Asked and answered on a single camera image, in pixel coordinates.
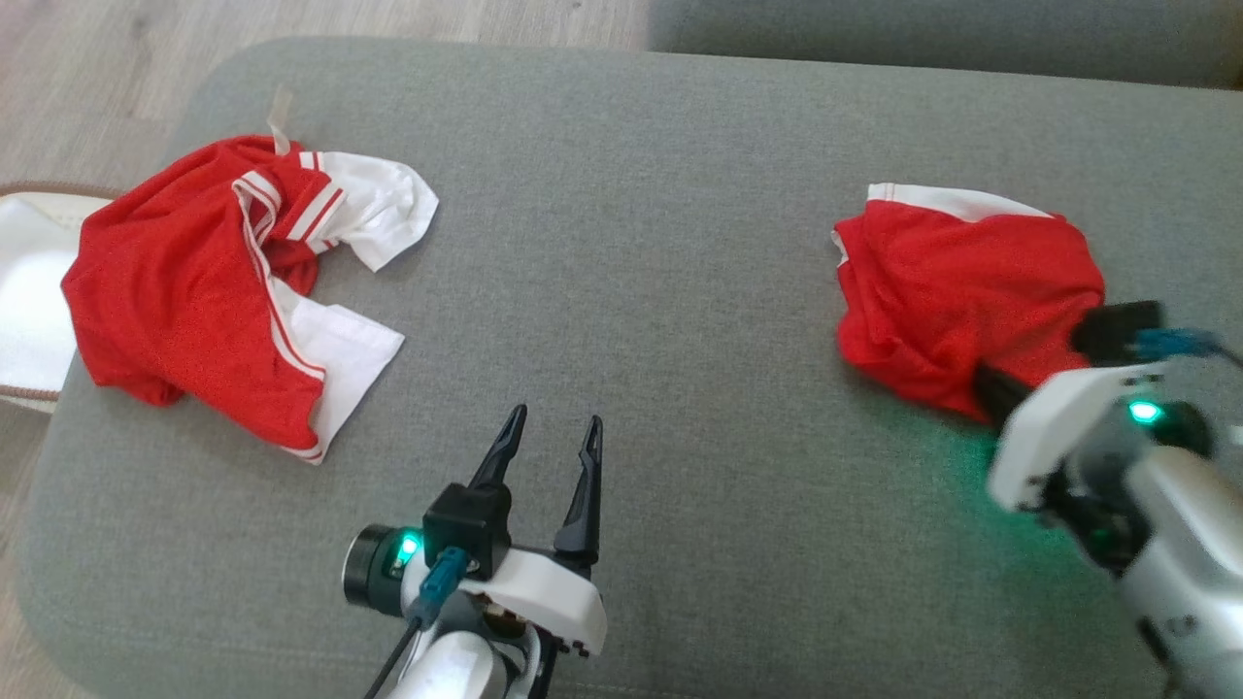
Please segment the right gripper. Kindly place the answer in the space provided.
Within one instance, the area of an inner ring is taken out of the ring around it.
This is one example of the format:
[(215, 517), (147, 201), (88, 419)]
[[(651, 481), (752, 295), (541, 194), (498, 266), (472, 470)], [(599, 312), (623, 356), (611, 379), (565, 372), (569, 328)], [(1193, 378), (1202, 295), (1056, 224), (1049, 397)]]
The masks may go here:
[(989, 498), (1065, 529), (1081, 553), (1108, 573), (1124, 573), (1154, 534), (1125, 488), (1127, 469), (1155, 447), (1213, 456), (1199, 408), (1163, 400), (1163, 364), (1070, 369), (1033, 386), (977, 364), (973, 396), (998, 428)]

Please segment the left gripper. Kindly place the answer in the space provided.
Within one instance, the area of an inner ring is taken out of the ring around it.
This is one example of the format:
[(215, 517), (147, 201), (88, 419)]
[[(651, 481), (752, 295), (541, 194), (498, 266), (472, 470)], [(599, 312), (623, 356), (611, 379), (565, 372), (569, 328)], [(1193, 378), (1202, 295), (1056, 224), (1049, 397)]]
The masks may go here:
[[(510, 412), (469, 488), (505, 485), (510, 463), (520, 451), (527, 415), (527, 404), (517, 404)], [(441, 618), (447, 618), (454, 601), (469, 599), (531, 622), (582, 655), (602, 653), (608, 632), (602, 595), (590, 580), (568, 570), (590, 568), (599, 560), (602, 447), (603, 420), (592, 415), (579, 449), (580, 473), (574, 494), (562, 527), (556, 531), (554, 558), (538, 551), (511, 549), (491, 580), (465, 577), (441, 606)], [(409, 618), (428, 575), (419, 529), (373, 522), (355, 535), (346, 553), (342, 590), (351, 604)]]

